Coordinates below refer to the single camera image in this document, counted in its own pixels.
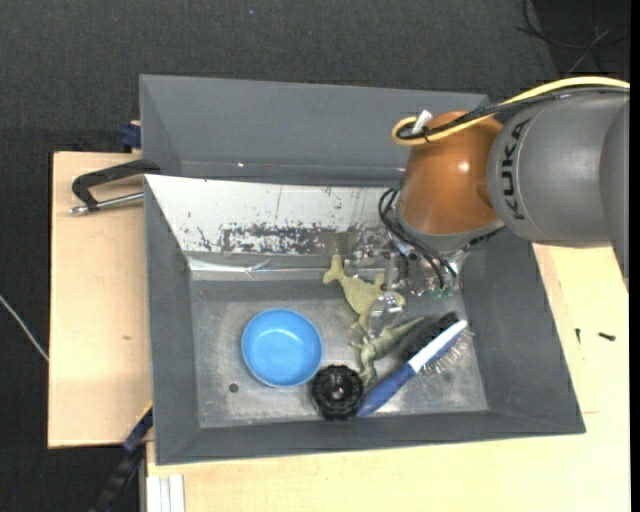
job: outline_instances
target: metal clamp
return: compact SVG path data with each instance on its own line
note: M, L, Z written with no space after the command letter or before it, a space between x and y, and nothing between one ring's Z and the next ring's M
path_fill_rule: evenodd
M73 214L95 212L110 206L117 206L138 199L142 199L142 192L126 196L98 201L89 189L112 181L129 178L138 174L160 174L160 168L149 160L136 160L122 165L116 165L100 171L90 172L78 176L71 185L72 192L84 203L83 206L75 206L69 211Z

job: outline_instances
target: wire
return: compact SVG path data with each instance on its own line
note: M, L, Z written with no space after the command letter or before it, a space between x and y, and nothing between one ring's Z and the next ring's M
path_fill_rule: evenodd
M396 237L400 238L403 242L410 244L416 247L420 254L429 262L429 265L433 268L436 276L438 277L438 282L440 284L440 288L445 287L444 282L444 274L442 273L442 269L440 267L445 267L453 277L456 277L457 273L455 269L449 264L446 258L442 258L438 256L437 252L426 245L424 242L418 240L416 237L407 233L402 226L398 223L392 221L388 217L388 213L391 210L391 205L395 201L398 193L400 192L400 187L391 187L387 191L385 191L378 201L378 214L380 215L380 219L382 220L385 227ZM391 199L389 199L386 203L385 200L387 197L391 195Z
M593 40L593 42L589 45L589 47L584 51L584 53L580 56L580 58L573 64L573 66L571 66L569 71L565 73L565 76L569 76L571 73L573 73L576 70L576 68L582 63L582 61L586 59L593 50L596 49L596 45L598 44L598 42L601 41L609 32L611 32L611 30L605 30L602 34L596 37Z
M31 343L33 344L33 346L38 350L38 352L40 352L40 355L42 357L44 357L46 359L47 362L49 362L49 356L47 355L47 353L45 352L45 350L42 348L42 346L40 345L40 343L38 343L38 340L36 340L35 336L33 334L31 334L31 331L29 330L29 328L27 327L27 324L24 323L24 321L22 320L22 318L20 318L20 315L18 315L18 313L16 313L15 309L13 309L9 303L4 299L4 297L2 295L0 295L0 302L2 303L2 305L7 308L7 311L9 311L9 313L11 313L13 315L13 318L16 319L16 322L18 322L18 324L20 325L20 327L22 327L22 330L24 331L24 333L27 335L27 338L29 338L29 341L31 341Z
M133 479L144 457L142 438L153 426L153 407L149 403L142 417L122 445L122 459L113 471L89 512L111 512Z
M442 131L448 130L454 126L458 126L467 121L471 121L477 119L479 117L486 117L488 115L498 114L500 112L504 112L507 110L513 110L522 105L531 106L536 103L542 103L545 101L564 99L580 94L591 94L591 93L607 93L607 94L629 94L629 89L622 89L617 87L573 87L560 89L555 92L542 94L540 96L534 96L533 98L526 98L523 100L514 101L511 103L494 103L491 105L487 105L485 107L480 107L478 109L472 110L471 112L467 112L466 114L457 117L453 121L450 121L442 126L438 126L437 128L426 129L422 131L422 133L403 135L401 132L403 130L409 130L411 125L405 125L404 127L400 127L396 136L401 138L402 140L424 140L426 137L427 141L431 141L434 134L440 133Z
M547 84L540 85L538 87L534 87L526 92L518 94L511 99L503 101L502 103L498 103L497 106L505 106L505 105L517 105L519 103L524 102L525 100L529 100L531 98L535 98L538 96L543 96L547 93L558 91L561 89L569 88L569 87L582 87L582 86L600 86L600 87L611 87L617 89L625 89L630 90L631 86L629 82L625 82L624 80L618 80L615 78L607 78L601 76L587 76L587 77L573 77L573 78L563 78L561 80L556 80L554 82L549 82ZM456 124L451 126L450 128L442 129L438 131L438 133L429 133L427 130L426 137L423 134L421 138L401 138L398 136L398 132L402 129L406 129L407 126L416 122L416 116L410 116L405 119L402 119L393 127L391 131L392 140L401 146L417 146L420 144L424 144L426 142L436 142L438 140L444 139L454 133L458 133L462 130L465 130L485 119L492 117L494 113L489 113L486 115L482 115L480 117L476 117L471 119L470 121L463 122L461 124Z
M562 48L570 48L572 50L587 50L587 54L592 51L595 48L594 42L591 42L591 44L587 45L587 46L583 46L583 45L576 45L573 43L566 43L564 41L559 41L557 39L552 39L551 37L549 37L548 35L546 35L544 32L542 32L541 30L538 30L534 24L533 21L531 20L531 17L529 16L529 10L527 9L527 0L523 0L522 2L522 12L524 15L524 20L527 23L527 30L522 29L522 28L518 28L518 30L525 32L527 34L530 34L532 36L537 37L538 39L542 39L543 41L546 41L547 43L556 45L556 46L561 46ZM627 37L629 37L631 35L631 32L627 32L625 33L623 36L619 37L618 39L615 39L605 45L599 45L598 48L608 48L610 46L615 46L618 43L621 43L622 41L624 41Z

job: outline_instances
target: blue brush handle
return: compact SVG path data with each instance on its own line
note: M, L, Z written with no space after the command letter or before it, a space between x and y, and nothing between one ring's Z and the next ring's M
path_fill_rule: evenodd
M364 402L357 416L362 418L377 411L395 395L404 384L416 374L409 363L404 363L399 370L384 379L364 397Z

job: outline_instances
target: white cable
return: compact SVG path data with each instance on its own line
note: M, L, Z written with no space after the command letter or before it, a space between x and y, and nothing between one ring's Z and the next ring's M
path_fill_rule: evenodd
M423 110L415 123L413 123L413 128L411 128L411 135L417 135L422 131L424 125L433 119L433 114L427 110Z
M184 477L181 474L169 476L169 498L171 500L171 512L186 512Z
M9 311L9 313L11 313L13 315L13 318L16 319L16 322L18 322L18 324L20 324L20 327L22 327L22 330L24 331L24 333L29 338L29 341L31 341L31 343L33 343L33 346L36 347L36 349L38 350L38 352L40 352L42 357L44 357L47 360L47 362L49 362L49 356L44 351L42 346L40 346L40 343L38 343L38 340L36 340L35 336L33 334L31 334L31 331L27 327L27 324L25 324L22 321L22 318L20 318L20 315L18 315L18 313L16 313L16 311L9 305L9 303L6 300L4 300L4 297L2 295L0 295L0 302L2 302L2 305L5 308L7 308L7 311Z
M162 512L162 492L159 476L148 476L146 480L147 508L145 512Z

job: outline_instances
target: dark gray floor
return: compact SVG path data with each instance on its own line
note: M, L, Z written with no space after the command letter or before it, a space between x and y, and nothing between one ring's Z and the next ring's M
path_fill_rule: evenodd
M510 0L3 0L0 293L46 346L49 154L122 150L118 131L138 116L139 73L462 90L493 100L566 73L629 79L629 38L616 42L630 28L629 1L535 4L555 42L521 30L522 4ZM117 448L47 451L47 365L1 309L0 364L0 511L87 510ZM135 509L135 494L120 510Z

